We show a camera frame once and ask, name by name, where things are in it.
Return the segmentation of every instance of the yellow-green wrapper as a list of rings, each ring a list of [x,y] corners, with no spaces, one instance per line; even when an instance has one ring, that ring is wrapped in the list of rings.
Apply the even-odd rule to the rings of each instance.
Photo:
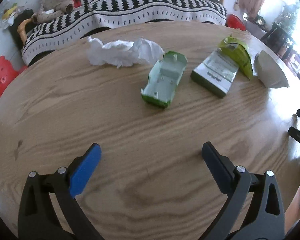
[[[237,38],[229,36],[225,38],[220,44],[219,48],[222,53],[229,56],[233,61],[239,65],[239,69],[249,79],[253,76],[251,56],[248,52],[248,45]]]

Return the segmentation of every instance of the patterned textile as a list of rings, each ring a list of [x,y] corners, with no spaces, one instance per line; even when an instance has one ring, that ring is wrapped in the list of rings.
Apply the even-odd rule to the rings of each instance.
[[[26,40],[22,58],[28,65],[41,52],[67,47],[100,27],[145,23],[165,19],[200,21],[218,25],[226,22],[226,9],[202,0],[81,0],[83,6],[50,23],[36,26]]]

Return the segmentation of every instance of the metal screw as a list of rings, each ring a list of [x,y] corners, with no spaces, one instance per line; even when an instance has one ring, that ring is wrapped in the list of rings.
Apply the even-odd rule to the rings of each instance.
[[[243,172],[246,171],[246,169],[245,169],[243,166],[238,166],[238,167],[237,167],[237,171],[243,173]]]
[[[35,172],[35,171],[31,171],[30,173],[29,173],[29,177],[30,178],[33,178],[33,177],[35,177],[37,175],[37,173]]]
[[[267,174],[268,174],[268,176],[270,176],[270,177],[273,177],[273,176],[274,176],[273,171],[267,171]]]
[[[63,173],[65,173],[66,172],[66,167],[60,167],[59,169],[58,169],[58,173],[59,174],[63,174]]]

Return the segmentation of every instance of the wooden tabletop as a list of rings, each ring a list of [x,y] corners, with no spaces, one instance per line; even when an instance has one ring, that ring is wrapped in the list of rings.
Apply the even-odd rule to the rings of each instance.
[[[219,99],[193,82],[191,71],[230,34],[249,45],[253,60],[262,49],[275,58],[290,87],[267,89],[238,72]],[[186,71],[165,110],[141,98],[152,66],[91,66],[86,38],[17,77],[0,99],[0,216],[15,234],[29,172],[68,166],[93,142],[102,159],[76,199],[106,240],[198,239],[226,200],[200,155],[207,141],[234,165],[274,171],[289,206],[300,184],[300,144],[287,133],[291,125],[300,129],[293,115],[300,81],[263,43],[248,32],[195,22],[131,25],[95,37],[150,39],[184,54]]]

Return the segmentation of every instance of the crumpled white paper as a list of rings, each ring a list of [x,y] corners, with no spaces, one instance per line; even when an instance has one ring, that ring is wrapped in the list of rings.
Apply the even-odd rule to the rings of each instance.
[[[164,51],[153,41],[143,38],[136,41],[112,41],[103,44],[97,38],[88,37],[90,48],[88,59],[92,65],[105,63],[119,67],[130,67],[134,63],[154,65]]]
[[[254,62],[258,78],[267,88],[289,87],[286,75],[271,56],[265,51],[256,55]]]

